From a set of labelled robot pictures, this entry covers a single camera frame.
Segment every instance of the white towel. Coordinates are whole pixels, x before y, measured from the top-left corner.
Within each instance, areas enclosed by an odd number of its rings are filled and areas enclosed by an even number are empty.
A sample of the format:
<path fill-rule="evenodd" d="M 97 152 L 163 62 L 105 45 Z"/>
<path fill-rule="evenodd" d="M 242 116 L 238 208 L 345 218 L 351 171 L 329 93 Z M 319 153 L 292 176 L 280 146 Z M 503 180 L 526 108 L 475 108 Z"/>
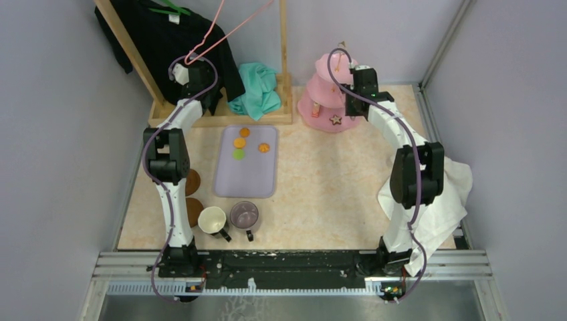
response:
<path fill-rule="evenodd" d="M 453 233 L 459 222 L 466 216 L 465 204 L 473 187 L 473 173 L 467 164 L 453 162 L 445 157 L 443 192 L 423 213 L 419 225 L 414 229 L 415 237 L 425 248 L 429 259 L 433 252 Z M 390 179 L 378 192 L 378 202 L 389 219 L 394 206 L 402 206 L 394 201 L 390 191 Z M 423 255 L 413 243 L 413 252 L 406 270 L 415 276 L 423 266 Z"/>

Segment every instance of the pink wire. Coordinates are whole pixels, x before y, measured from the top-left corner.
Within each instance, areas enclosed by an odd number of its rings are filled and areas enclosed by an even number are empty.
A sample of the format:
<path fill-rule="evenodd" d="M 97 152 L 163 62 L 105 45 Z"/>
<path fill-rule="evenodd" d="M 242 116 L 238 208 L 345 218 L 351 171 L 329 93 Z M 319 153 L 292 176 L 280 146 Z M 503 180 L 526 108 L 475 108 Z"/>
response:
<path fill-rule="evenodd" d="M 225 0 L 221 1 L 221 4 L 219 5 L 219 9 L 217 10 L 217 14 L 215 15 L 215 18 L 213 19 L 213 22 L 211 23 L 211 27 L 209 28 L 209 30 L 207 31 L 207 33 L 205 34 L 205 36 L 203 37 L 203 40 L 200 44 L 196 45 L 193 50 L 191 50 L 187 56 L 185 57 L 185 64 L 189 65 L 190 63 L 187 62 L 187 60 L 189 59 L 189 56 L 191 56 L 192 53 L 195 52 L 195 50 L 197 50 L 198 47 L 201 47 L 202 45 L 205 44 L 205 40 L 207 39 L 207 37 L 209 36 L 209 34 L 211 33 L 211 31 L 213 30 L 215 24 L 217 23 L 217 19 L 219 18 L 219 14 L 221 13 L 221 9 L 223 8 L 223 6 L 225 5 Z"/>
<path fill-rule="evenodd" d="M 195 60 L 203 57 L 207 52 L 211 51 L 211 49 L 213 49 L 214 47 L 216 47 L 219 43 L 223 42 L 223 40 L 227 39 L 234 31 L 237 31 L 240 27 L 242 27 L 243 25 L 245 25 L 248 21 L 250 21 L 252 18 L 254 18 L 258 13 L 262 12 L 265 8 L 267 8 L 269 5 L 271 5 L 273 3 L 273 0 L 268 1 L 265 5 L 261 6 L 258 10 L 254 11 L 254 13 L 252 13 L 252 15 L 250 17 L 248 17 L 246 20 L 242 21 L 241 24 L 239 24 L 236 28 L 234 28 L 231 32 L 227 33 L 227 35 L 225 35 L 222 39 L 220 39 L 219 41 L 217 41 L 214 45 L 212 45 L 209 49 L 205 50 L 202 52 L 202 54 L 198 55 L 197 57 L 189 60 L 189 56 L 193 53 L 194 50 L 192 50 L 189 54 L 187 54 L 187 56 L 185 56 L 185 65 L 189 66 L 191 65 L 193 62 L 195 62 Z"/>

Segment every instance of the wooden base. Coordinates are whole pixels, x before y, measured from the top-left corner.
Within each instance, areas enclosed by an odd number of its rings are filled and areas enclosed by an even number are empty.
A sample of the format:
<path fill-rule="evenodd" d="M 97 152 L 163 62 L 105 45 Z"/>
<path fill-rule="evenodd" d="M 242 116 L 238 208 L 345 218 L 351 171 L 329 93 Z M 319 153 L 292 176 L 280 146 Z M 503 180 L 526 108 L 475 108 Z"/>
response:
<path fill-rule="evenodd" d="M 231 110 L 227 103 L 225 89 L 221 89 L 223 98 L 217 105 L 217 111 L 214 116 L 207 111 L 201 119 L 195 122 L 193 127 L 216 127 L 228 125 L 285 125 L 293 122 L 292 117 L 292 91 L 291 91 L 291 76 L 284 79 L 283 74 L 276 76 L 277 89 L 276 92 L 281 98 L 281 108 L 275 112 L 270 112 L 264 115 L 258 121 L 250 118 L 248 115 L 236 115 Z M 169 102 L 164 104 L 154 101 L 152 110 L 150 111 L 150 118 L 148 123 L 152 127 L 161 124 L 171 114 L 175 106 Z"/>

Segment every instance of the teal cloth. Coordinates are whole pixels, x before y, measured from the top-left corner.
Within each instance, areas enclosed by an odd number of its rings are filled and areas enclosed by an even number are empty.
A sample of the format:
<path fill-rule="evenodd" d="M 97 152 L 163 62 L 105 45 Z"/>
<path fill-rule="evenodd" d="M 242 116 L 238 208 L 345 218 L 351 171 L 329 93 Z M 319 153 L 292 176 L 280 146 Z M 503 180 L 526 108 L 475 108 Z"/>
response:
<path fill-rule="evenodd" d="M 268 112 L 278 110 L 281 99 L 274 91 L 277 87 L 275 70 L 259 62 L 241 64 L 238 68 L 246 92 L 229 102 L 232 112 L 248 115 L 258 121 Z"/>

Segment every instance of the mug handle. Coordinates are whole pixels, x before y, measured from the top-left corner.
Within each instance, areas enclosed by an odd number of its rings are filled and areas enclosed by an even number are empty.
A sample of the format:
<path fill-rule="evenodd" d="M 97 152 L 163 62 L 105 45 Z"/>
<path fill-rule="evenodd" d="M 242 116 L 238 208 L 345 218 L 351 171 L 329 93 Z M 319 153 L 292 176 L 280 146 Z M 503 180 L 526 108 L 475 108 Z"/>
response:
<path fill-rule="evenodd" d="M 230 235 L 224 229 L 221 229 L 219 233 L 227 240 L 227 242 L 230 242 L 232 240 L 232 237 L 230 237 Z"/>

